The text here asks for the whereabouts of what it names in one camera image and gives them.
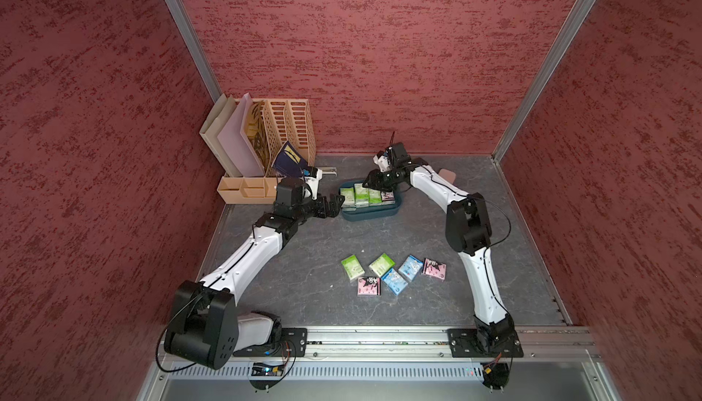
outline red textured wall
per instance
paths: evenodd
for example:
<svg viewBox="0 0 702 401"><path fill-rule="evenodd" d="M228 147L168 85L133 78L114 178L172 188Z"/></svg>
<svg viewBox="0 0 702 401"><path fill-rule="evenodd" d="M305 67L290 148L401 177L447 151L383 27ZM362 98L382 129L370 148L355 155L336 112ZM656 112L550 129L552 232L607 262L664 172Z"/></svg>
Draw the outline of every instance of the red textured wall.
<svg viewBox="0 0 702 401"><path fill-rule="evenodd" d="M702 0L598 0L503 167L627 400L702 399Z"/></svg>
<svg viewBox="0 0 702 401"><path fill-rule="evenodd" d="M183 0L222 89L311 98L320 151L490 154L575 0Z"/></svg>
<svg viewBox="0 0 702 401"><path fill-rule="evenodd" d="M133 400L221 173L163 0L0 0L0 398Z"/></svg>

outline metal vent grille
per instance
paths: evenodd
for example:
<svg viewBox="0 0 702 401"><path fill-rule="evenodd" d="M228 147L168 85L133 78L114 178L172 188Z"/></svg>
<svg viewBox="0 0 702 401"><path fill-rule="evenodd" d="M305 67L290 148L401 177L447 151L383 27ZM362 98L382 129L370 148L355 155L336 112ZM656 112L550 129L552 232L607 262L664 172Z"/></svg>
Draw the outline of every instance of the metal vent grille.
<svg viewBox="0 0 702 401"><path fill-rule="evenodd" d="M176 362L182 366L185 362ZM193 366L174 372L170 379L245 380L251 363L230 362L219 370ZM278 379L259 377L257 379ZM482 381L482 368L474 362L398 363L398 362L311 362L298 361L286 376L295 380L365 380L365 381Z"/></svg>

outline teal tray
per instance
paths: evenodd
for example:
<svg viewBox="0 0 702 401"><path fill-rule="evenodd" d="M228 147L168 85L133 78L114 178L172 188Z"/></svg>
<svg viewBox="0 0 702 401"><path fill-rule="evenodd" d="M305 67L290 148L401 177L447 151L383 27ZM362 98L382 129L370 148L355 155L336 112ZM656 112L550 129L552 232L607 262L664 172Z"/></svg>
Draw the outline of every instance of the teal tray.
<svg viewBox="0 0 702 401"><path fill-rule="evenodd" d="M363 183L364 178L361 180L350 180L341 183L339 189L342 187L353 187L356 183ZM346 221L364 221L373 220L375 218L383 218L386 216L393 216L399 210L402 205L402 197L399 191L396 189L393 194L395 194L395 204L384 204L382 206L368 206L358 208L355 211L344 211L341 210L341 216L344 217Z"/></svg>

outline green tissue pack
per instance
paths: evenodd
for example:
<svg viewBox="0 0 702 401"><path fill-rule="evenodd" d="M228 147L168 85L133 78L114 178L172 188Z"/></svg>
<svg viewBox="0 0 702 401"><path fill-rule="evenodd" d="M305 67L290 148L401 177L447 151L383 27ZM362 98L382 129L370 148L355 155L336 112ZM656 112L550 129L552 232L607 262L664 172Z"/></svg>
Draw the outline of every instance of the green tissue pack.
<svg viewBox="0 0 702 401"><path fill-rule="evenodd" d="M344 203L341 205L344 209L356 207L356 196L353 192L353 187L342 187L339 189L339 194L344 196Z"/></svg>
<svg viewBox="0 0 702 401"><path fill-rule="evenodd" d="M368 205L369 206L381 206L382 205L381 191L376 191L374 189L368 190Z"/></svg>
<svg viewBox="0 0 702 401"><path fill-rule="evenodd" d="M353 281L357 277L361 277L366 273L365 270L363 270L361 263L358 262L356 255L351 255L345 260L341 261L341 265L344 267L344 270L346 270L349 281Z"/></svg>
<svg viewBox="0 0 702 401"><path fill-rule="evenodd" d="M390 259L390 256L382 254L378 259L373 261L371 264L371 270L373 270L373 273L377 274L378 277L381 277L387 273L387 271L391 269L393 265L395 265L395 262Z"/></svg>
<svg viewBox="0 0 702 401"><path fill-rule="evenodd" d="M363 183L356 183L353 189L356 194L356 207L368 206L368 188L363 187Z"/></svg>

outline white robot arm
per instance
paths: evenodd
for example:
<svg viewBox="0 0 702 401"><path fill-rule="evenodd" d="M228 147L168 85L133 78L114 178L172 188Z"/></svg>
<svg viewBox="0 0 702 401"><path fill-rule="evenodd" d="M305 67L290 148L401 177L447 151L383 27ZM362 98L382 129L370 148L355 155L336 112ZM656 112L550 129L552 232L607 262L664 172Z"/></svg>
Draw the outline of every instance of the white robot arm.
<svg viewBox="0 0 702 401"><path fill-rule="evenodd" d="M185 281L175 292L163 348L167 353L221 368L231 354L273 342L279 319L265 313L238 315L241 294L273 256L311 217L335 217L343 196L317 195L323 171L306 168L303 177L286 177L277 186L272 213L264 213L249 238L215 271L198 283Z"/></svg>
<svg viewBox="0 0 702 401"><path fill-rule="evenodd" d="M407 182L426 193L446 213L446 240L463 261L475 301L475 344L484 355L496 357L516 339L514 322L496 285L490 254L492 233L485 202L437 174L424 160L411 159L402 143L381 151L364 186L390 192ZM254 224L249 238L215 271L198 283L185 281L176 291L171 321L163 342L167 353L220 369L231 354L251 345L271 344L280 321L273 315L239 316L236 306L244 290L273 256L277 255L311 217L335 217L343 196L317 195L319 168L307 168L303 177L286 177L277 187L273 212Z"/></svg>
<svg viewBox="0 0 702 401"><path fill-rule="evenodd" d="M444 212L449 204L471 197L466 191L447 182L428 165L415 168L409 177L410 184L428 195ZM492 285L497 282L492 270L490 248L481 247L471 253L460 251L458 256L461 257L468 274L470 291L475 301L475 317L488 325L504 319L507 311L500 299L500 291L497 290L496 285Z"/></svg>
<svg viewBox="0 0 702 401"><path fill-rule="evenodd" d="M412 159L402 143L394 143L373 158L379 169L368 174L365 187L391 192L406 182L429 196L446 213L446 240L463 261L475 303L477 345L482 353L512 349L514 322L506 310L492 269L492 229L485 199L460 190L422 159Z"/></svg>

